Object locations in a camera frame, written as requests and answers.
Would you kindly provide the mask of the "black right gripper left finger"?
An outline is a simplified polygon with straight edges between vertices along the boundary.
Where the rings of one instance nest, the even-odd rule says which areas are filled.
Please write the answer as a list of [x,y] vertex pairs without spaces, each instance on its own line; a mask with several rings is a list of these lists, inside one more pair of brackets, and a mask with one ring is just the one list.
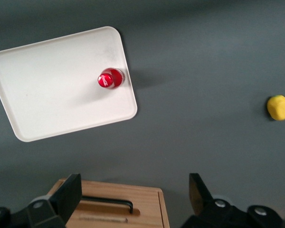
[[53,195],[35,199],[16,213],[0,207],[0,228],[65,228],[81,198],[81,175],[71,174]]

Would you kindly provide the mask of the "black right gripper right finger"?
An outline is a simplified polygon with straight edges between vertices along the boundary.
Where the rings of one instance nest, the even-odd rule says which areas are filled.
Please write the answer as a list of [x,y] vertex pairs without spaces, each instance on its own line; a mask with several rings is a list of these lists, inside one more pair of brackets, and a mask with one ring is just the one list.
[[281,228],[283,219],[271,208],[249,206],[241,211],[226,200],[212,197],[197,173],[189,175],[189,197],[194,215],[183,228]]

